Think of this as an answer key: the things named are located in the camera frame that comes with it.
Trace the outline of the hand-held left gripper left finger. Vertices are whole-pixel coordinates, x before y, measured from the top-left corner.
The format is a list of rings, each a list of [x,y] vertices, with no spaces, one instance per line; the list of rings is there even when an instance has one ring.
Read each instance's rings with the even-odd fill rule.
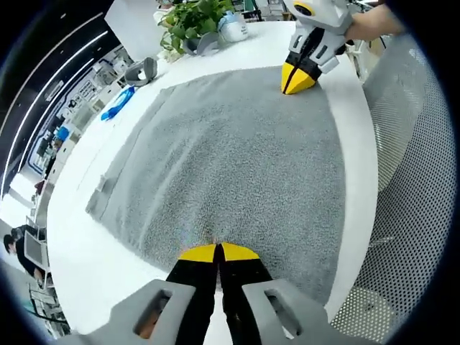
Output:
[[[110,344],[202,344],[214,309],[216,244],[183,252],[166,280],[153,280],[112,308]]]

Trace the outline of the person's right hand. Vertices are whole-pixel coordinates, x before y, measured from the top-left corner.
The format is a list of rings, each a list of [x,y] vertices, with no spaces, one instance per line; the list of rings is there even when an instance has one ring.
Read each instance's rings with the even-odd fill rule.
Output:
[[[374,15],[368,11],[352,15],[352,23],[345,33],[346,41],[349,40],[374,40],[378,31],[374,25]]]

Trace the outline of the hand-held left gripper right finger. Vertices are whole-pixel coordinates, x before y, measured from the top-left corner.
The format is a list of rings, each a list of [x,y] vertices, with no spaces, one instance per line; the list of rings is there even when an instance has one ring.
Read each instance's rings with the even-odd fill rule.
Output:
[[[223,242],[224,312],[235,344],[334,344],[323,307],[285,279],[272,279],[259,255]]]

